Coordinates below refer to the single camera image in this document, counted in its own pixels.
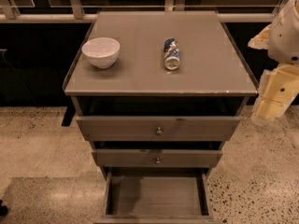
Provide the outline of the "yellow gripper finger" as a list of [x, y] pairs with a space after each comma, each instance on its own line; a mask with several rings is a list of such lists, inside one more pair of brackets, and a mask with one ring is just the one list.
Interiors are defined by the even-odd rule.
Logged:
[[252, 109], [252, 121], [265, 125], [282, 117], [298, 94], [298, 64], [280, 63], [273, 71], [264, 70]]
[[248, 46], [252, 49], [268, 49], [269, 31], [270, 25], [267, 25], [249, 41]]

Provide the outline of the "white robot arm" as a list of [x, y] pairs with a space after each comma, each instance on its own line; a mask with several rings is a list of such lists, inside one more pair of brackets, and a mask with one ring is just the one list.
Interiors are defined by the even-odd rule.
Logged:
[[252, 110], [252, 120], [264, 125], [280, 118], [299, 94], [299, 0], [289, 0], [248, 46], [266, 49], [278, 62], [273, 71], [263, 71]]

